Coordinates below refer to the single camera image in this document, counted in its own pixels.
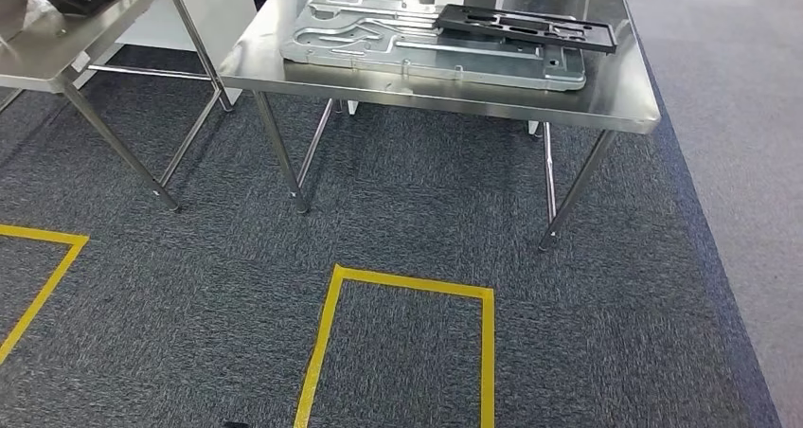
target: metal plate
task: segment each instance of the metal plate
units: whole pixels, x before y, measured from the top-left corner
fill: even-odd
[[[585,84],[576,48],[440,32],[441,7],[397,0],[310,0],[282,44],[301,63],[545,90]]]

